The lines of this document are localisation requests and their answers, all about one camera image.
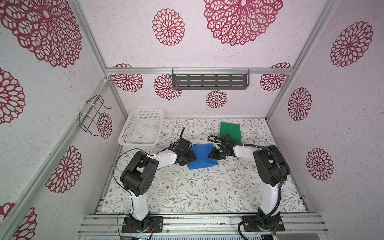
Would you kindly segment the blue tank top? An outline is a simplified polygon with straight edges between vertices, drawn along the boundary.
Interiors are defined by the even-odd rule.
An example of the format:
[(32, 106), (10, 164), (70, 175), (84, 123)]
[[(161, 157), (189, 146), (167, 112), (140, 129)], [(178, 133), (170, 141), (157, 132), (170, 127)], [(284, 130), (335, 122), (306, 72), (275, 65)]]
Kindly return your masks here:
[(209, 158), (214, 148), (213, 144), (193, 145), (192, 150), (196, 156), (196, 160), (187, 164), (189, 170), (204, 169), (217, 166), (217, 160)]

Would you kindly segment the green tank top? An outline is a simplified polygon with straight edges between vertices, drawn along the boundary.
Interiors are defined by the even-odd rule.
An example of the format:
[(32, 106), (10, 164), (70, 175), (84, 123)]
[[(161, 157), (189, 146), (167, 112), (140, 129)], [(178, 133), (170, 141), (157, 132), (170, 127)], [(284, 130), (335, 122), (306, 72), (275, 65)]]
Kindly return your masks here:
[(241, 125), (221, 122), (220, 137), (230, 135), (235, 143), (240, 143), (242, 140)]

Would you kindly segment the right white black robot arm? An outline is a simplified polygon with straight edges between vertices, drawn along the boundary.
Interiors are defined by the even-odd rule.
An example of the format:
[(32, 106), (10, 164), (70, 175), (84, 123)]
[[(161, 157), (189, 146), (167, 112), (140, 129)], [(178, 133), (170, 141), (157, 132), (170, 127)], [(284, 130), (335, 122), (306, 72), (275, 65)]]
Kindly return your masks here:
[(243, 220), (240, 225), (270, 220), (278, 213), (282, 199), (282, 188), (290, 174), (290, 168), (275, 145), (259, 146), (246, 143), (235, 143), (230, 135), (208, 136), (208, 141), (217, 144), (210, 153), (216, 160), (226, 157), (237, 157), (254, 160), (264, 191), (262, 204), (255, 217)]

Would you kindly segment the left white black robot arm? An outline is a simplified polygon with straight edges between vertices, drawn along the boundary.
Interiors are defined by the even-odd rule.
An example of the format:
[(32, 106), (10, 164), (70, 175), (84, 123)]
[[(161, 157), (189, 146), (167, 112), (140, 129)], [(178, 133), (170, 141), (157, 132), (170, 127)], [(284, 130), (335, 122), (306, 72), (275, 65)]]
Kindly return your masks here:
[(120, 177), (120, 182), (128, 191), (132, 204), (130, 214), (125, 217), (124, 232), (145, 232), (154, 229), (150, 223), (147, 191), (159, 168), (170, 165), (185, 166), (195, 161), (196, 155), (192, 146), (190, 141), (179, 138), (157, 154), (147, 154), (143, 151), (135, 153)]

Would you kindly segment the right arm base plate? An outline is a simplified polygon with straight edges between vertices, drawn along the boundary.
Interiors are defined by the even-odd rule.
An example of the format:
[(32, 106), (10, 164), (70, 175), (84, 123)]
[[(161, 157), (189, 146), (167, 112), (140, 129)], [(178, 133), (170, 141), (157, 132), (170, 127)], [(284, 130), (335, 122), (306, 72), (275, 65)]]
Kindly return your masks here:
[(248, 221), (244, 224), (245, 232), (283, 232), (285, 226), (281, 218), (281, 213), (277, 213), (263, 220), (253, 221), (251, 219), (258, 216), (242, 216), (243, 221)]

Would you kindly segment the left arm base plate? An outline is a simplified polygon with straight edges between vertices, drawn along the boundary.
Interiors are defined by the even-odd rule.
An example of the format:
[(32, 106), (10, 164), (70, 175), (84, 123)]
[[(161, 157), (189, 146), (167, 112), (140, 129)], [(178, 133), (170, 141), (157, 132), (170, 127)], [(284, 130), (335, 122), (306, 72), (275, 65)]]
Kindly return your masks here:
[(122, 233), (161, 233), (163, 231), (164, 217), (146, 217), (142, 221), (132, 216), (124, 218)]

